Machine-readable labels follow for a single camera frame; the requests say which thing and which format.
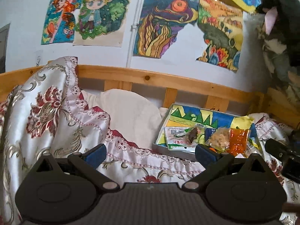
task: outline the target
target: white wall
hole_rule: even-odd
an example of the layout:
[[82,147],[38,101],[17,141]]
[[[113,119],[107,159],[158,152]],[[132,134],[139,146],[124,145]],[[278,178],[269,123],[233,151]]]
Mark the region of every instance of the white wall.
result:
[[[103,46],[72,46],[72,43],[41,45],[44,19],[50,0],[0,0],[0,28],[10,23],[6,52],[6,71],[36,65],[37,51],[42,50],[42,64],[66,55],[79,58],[80,64],[125,67],[131,25],[138,0],[131,0],[121,48]],[[269,75],[264,66],[261,46],[257,41],[255,22],[244,16],[244,42],[239,70],[234,73],[208,63],[195,61],[201,56],[203,33],[197,26],[187,25],[161,59],[132,57],[131,67],[185,77],[192,77],[230,86],[244,91],[265,91]]]

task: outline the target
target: wooden rail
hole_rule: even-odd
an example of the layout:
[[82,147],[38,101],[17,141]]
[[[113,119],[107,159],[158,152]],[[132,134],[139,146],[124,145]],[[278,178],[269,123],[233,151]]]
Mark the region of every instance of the wooden rail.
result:
[[[22,85],[42,67],[26,68],[0,74],[0,102],[4,101],[14,86]],[[267,112],[296,128],[300,114],[275,104],[262,93],[250,93],[223,85],[190,79],[181,76],[129,68],[78,65],[78,78],[104,80],[104,90],[122,89],[131,91],[132,84],[166,88],[163,107],[175,103],[178,91],[208,95],[205,108],[226,112],[229,101],[250,104],[248,113]]]

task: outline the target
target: door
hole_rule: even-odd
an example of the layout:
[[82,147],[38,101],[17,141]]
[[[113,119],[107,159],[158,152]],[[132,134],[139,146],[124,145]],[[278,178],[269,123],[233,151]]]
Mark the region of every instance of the door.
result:
[[0,73],[5,73],[5,54],[9,25],[0,29]]

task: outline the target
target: blue gripper pad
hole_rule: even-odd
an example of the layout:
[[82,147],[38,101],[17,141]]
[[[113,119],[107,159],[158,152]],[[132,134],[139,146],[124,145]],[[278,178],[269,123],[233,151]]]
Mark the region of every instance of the blue gripper pad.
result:
[[210,150],[209,147],[202,144],[196,146],[195,157],[204,168],[207,168],[209,164],[214,163],[221,158],[220,154],[215,153]]
[[104,144],[99,144],[85,154],[82,154],[82,158],[93,168],[97,169],[100,164],[106,159],[106,154],[106,146]]

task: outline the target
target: floral blanket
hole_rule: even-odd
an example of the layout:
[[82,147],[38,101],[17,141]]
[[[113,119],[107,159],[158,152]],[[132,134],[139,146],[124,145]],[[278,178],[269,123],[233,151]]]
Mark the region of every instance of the floral blanket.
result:
[[[265,151],[265,143],[268,139],[275,139],[282,144],[288,143],[288,135],[291,133],[291,128],[285,124],[278,123],[273,119],[270,119],[266,113],[254,113],[250,114],[250,117],[254,119],[257,137],[262,147],[262,156],[270,169],[276,175],[278,181],[281,183],[287,195],[287,202],[300,203],[300,185],[283,177],[281,175],[282,163],[271,156]],[[295,214],[282,213],[280,221],[284,225],[293,225],[297,216]]]
[[98,171],[118,182],[178,182],[182,185],[204,168],[196,162],[152,153],[111,130],[110,116],[89,108],[78,87],[77,58],[52,61],[0,105],[0,225],[19,224],[15,193],[44,153],[56,158],[86,152],[99,143],[107,158]]

